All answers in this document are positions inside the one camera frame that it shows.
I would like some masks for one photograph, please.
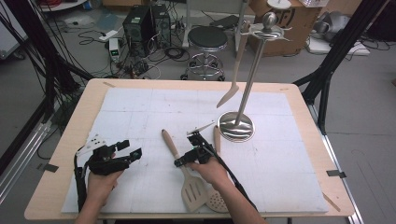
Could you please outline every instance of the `metal rod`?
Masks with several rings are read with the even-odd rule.
[[[264,52],[265,40],[260,39],[259,48],[257,49],[256,56],[254,56],[253,65],[250,69],[250,74],[248,76],[247,85],[244,90],[244,95],[242,97],[241,105],[239,106],[238,115],[236,116],[235,126],[239,125],[241,121],[241,116],[244,113],[245,107],[248,102],[248,96],[250,95],[251,87],[253,86],[253,79],[257,72],[257,67],[259,66],[260,59],[262,58],[262,53]]]

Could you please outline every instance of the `power strip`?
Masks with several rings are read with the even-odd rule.
[[[99,36],[99,39],[105,41],[107,39],[109,39],[111,36],[116,35],[118,32],[115,30],[109,31],[107,32],[107,34],[105,36]]]

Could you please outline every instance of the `kitchen utensil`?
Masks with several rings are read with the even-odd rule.
[[[178,155],[171,136],[165,129],[163,129],[162,133],[163,140],[171,150],[175,159],[179,159],[180,156]],[[184,165],[180,166],[180,169],[184,175],[184,184],[181,188],[181,197],[184,203],[187,205],[189,211],[193,212],[207,202],[206,187],[204,181],[200,177],[192,176]]]
[[[213,130],[213,135],[215,137],[215,150],[220,156],[220,130],[218,125],[215,126]],[[218,213],[228,213],[227,205],[222,199],[220,193],[217,190],[213,189],[213,187],[207,191],[207,197],[208,200],[206,202],[206,205],[210,209]]]
[[[249,21],[247,21],[245,23],[243,33],[248,32],[249,25],[250,23]],[[235,65],[233,66],[233,82],[231,83],[231,88],[224,94],[224,96],[218,102],[217,108],[224,105],[224,103],[230,100],[239,90],[238,85],[236,85],[236,76],[238,75],[239,64],[241,63],[242,55],[244,54],[247,40],[248,40],[248,35],[241,35],[241,39],[239,40],[238,52],[236,53]]]

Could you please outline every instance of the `floor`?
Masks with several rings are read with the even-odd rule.
[[[94,29],[107,32],[118,30],[123,21],[122,13],[105,9],[86,12],[95,21]],[[106,22],[104,17],[111,17]],[[202,17],[201,22],[209,22]],[[78,34],[82,29],[63,33],[68,49],[82,66],[98,77],[109,73],[108,52],[101,43],[81,46]],[[233,46],[230,36],[229,46]],[[371,49],[369,56],[354,56],[344,60],[332,78],[327,110],[326,128],[332,148],[346,173],[361,216],[366,224],[394,223],[396,220],[396,48]],[[233,48],[218,53],[224,62],[226,81],[231,81]],[[238,81],[246,81],[254,51],[247,47],[244,53]],[[259,65],[257,82],[291,83],[315,71],[325,55],[314,55],[305,49],[293,57],[263,58]],[[179,79],[186,63],[166,61],[149,72],[152,78]],[[29,60],[8,58],[0,62],[0,152],[4,153],[21,127],[41,102],[43,92]],[[41,157],[50,157],[60,139],[56,131],[40,148]],[[37,157],[28,163],[8,196],[0,205],[0,223],[73,223],[73,221],[28,221],[23,212],[43,174],[42,165],[48,163]],[[270,223],[287,223],[285,218],[268,218]],[[347,223],[345,218],[294,218],[293,223]]]

